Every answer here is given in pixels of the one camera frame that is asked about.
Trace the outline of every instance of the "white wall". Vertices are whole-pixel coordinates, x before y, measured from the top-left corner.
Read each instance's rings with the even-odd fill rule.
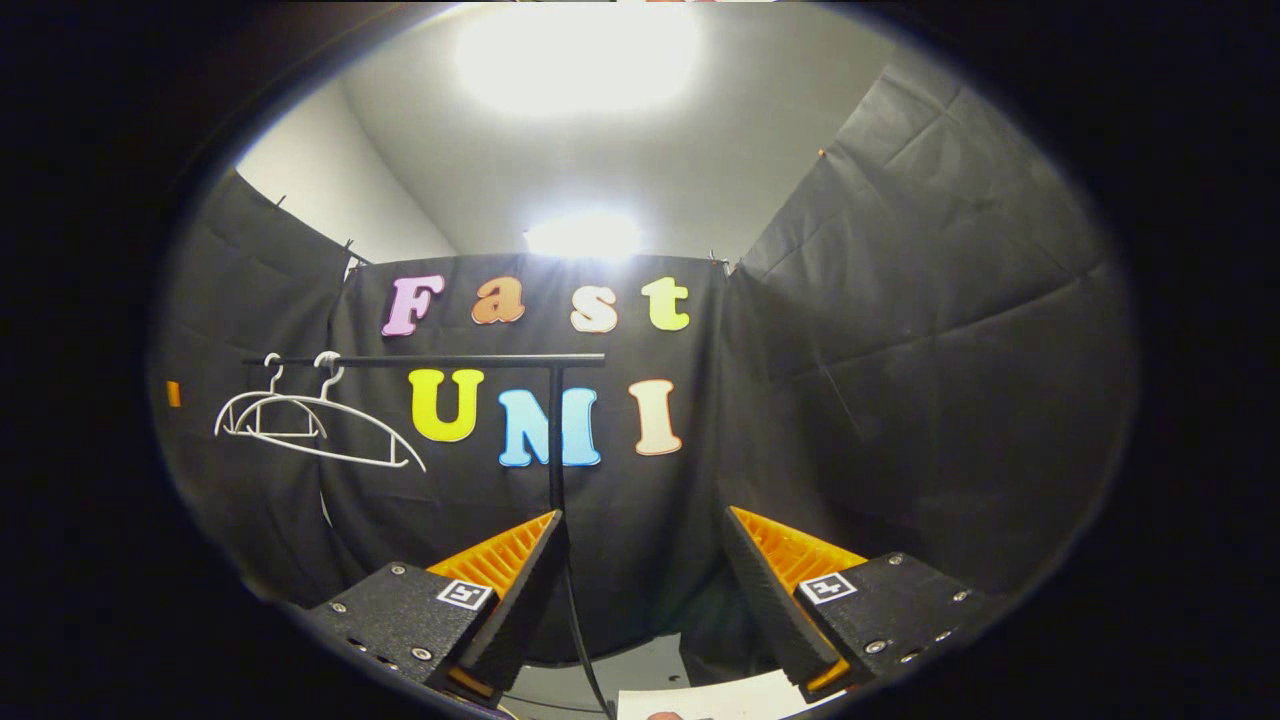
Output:
[[[280,208],[371,263],[457,255],[387,168],[330,82],[284,115],[236,167]]]

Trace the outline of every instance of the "pink letter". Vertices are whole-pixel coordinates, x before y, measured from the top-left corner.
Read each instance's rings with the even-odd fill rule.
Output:
[[[413,334],[417,329],[415,320],[421,320],[431,305],[431,293],[439,295],[444,290],[444,275],[401,278],[394,284],[396,300],[392,301],[392,313],[383,325],[383,336]]]

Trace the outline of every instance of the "clothing rack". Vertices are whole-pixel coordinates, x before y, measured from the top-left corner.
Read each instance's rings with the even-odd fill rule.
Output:
[[[271,357],[265,365],[315,365],[315,357]],[[244,365],[264,365],[256,357],[242,360]],[[547,445],[548,480],[552,510],[564,512],[566,530],[568,529],[568,512],[564,510],[564,461],[561,442],[562,420],[561,397],[564,388],[566,368],[603,368],[603,352],[580,352],[567,355],[392,355],[392,356],[349,356],[333,357],[328,365],[342,368],[545,368],[550,370],[550,395],[548,397],[549,411],[547,413]],[[604,700],[600,684],[591,667],[591,659],[586,653],[586,643],[582,641],[582,628],[577,618],[577,594],[573,592],[573,570],[570,562],[570,553],[564,557],[564,589],[568,594],[570,630],[573,634],[573,646],[577,659],[582,664],[582,671],[595,693],[595,700],[604,710],[607,719],[613,720],[613,708]]]

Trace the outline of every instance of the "white ceiling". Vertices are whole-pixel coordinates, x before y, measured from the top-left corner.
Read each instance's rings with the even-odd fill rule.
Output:
[[[340,79],[392,174],[460,254],[521,252],[530,227],[604,209],[635,222],[641,252],[705,258],[714,249],[736,261],[892,51],[884,37],[814,4],[630,8],[687,13],[698,37],[698,51],[682,59],[687,86],[649,108],[529,117],[477,100],[458,72],[460,37],[495,13],[538,4],[439,15]],[[581,63],[634,59],[590,50]],[[654,68],[669,68],[664,47],[645,51]]]

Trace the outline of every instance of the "blue letter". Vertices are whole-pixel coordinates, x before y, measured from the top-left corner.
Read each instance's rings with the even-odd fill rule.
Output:
[[[561,397],[561,448],[566,468],[595,465],[600,454],[591,446],[591,405],[595,391],[573,387]],[[548,423],[547,415],[527,389],[508,389],[498,396],[498,402],[507,409],[507,448],[498,456],[498,462],[508,468],[524,468],[532,462],[532,456],[525,448],[525,441],[534,450],[538,461],[548,461]]]

